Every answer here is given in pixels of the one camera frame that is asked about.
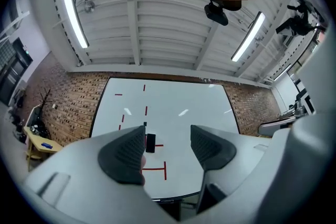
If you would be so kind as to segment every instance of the wooden table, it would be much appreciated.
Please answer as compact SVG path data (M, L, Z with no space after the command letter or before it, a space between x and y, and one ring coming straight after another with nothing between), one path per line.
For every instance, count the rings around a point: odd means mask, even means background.
M46 139L43 138L41 136L38 136L34 133L32 133L32 131L30 130L30 127L23 127L23 132L28 136L29 138L29 142L28 142L28 171L30 170L30 158L32 156L32 148L33 145L35 146L35 148L40 151L40 152L44 152L44 153L56 153L59 152L63 147L61 145L59 145L56 141L50 140L50 139ZM47 148L42 146L42 143L47 143L49 145L51 145L53 148Z

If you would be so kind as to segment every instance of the gray floor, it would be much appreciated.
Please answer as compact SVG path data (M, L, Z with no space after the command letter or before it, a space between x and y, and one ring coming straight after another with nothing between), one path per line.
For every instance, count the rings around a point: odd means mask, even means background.
M15 126L7 111L8 107L0 102L0 156L12 179L21 183L28 175L27 146L15 138ZM37 162L33 161L32 165L36 166Z

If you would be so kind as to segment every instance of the brick wall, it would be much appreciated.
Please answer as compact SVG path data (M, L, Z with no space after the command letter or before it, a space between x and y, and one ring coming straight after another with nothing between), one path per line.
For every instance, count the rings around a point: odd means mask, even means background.
M43 120L51 139L66 145L89 137L94 112L109 77L169 79L201 82L200 78L147 73L85 72L66 73L50 53L37 67L28 81L24 107L19 114L27 119L31 109L40 104L40 92L51 89L43 111ZM280 113L272 92L265 88L212 80L224 85L232 104L241 134L257 135L262 122L273 121Z

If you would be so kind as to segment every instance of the white corrugated ceiling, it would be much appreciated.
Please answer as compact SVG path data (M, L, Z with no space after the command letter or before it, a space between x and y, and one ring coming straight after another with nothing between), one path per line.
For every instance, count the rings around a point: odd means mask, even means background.
M284 0L244 1L238 12L226 11L229 25L220 25L213 35L215 24L204 13L208 0L89 1L96 5L93 13L85 13L84 0L76 0L76 5L89 42L85 52L92 64L139 62L257 80L283 48L282 37L273 35L242 74L239 69L263 45L253 42L238 62L230 59L259 11L266 19L257 38L264 39Z

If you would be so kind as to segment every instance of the table leg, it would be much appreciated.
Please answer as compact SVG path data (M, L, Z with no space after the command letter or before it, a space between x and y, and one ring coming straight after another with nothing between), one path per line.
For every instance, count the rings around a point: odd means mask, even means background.
M32 152L32 147L33 147L33 143L30 141L30 139L29 139L29 154L28 154L28 172L29 172L29 170L30 170L30 157L31 157L31 152Z

